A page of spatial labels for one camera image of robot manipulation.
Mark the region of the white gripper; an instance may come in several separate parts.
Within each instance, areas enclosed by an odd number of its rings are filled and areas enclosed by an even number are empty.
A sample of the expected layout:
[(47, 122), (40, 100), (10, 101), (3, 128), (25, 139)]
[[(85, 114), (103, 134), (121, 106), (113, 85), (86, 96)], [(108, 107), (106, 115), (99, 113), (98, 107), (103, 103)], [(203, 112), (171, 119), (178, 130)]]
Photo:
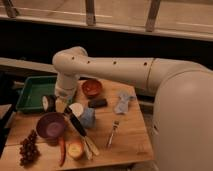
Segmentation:
[(44, 111), (52, 112), (56, 108), (58, 113), (63, 113), (67, 107), (67, 102), (62, 99), (73, 98), (76, 93), (76, 89), (76, 80), (57, 79), (55, 84), (55, 95), (59, 98), (55, 101), (54, 95), (44, 95), (42, 97), (42, 106)]

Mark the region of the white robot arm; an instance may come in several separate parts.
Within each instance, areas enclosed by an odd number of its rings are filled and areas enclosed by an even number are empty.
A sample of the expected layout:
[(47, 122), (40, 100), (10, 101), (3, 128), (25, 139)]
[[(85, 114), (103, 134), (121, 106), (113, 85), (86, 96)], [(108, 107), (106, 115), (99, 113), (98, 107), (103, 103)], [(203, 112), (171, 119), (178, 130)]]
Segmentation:
[(184, 60), (90, 57), (57, 52), (55, 94), (68, 99), (81, 76), (143, 89), (155, 97), (153, 149), (158, 171), (213, 171), (213, 70)]

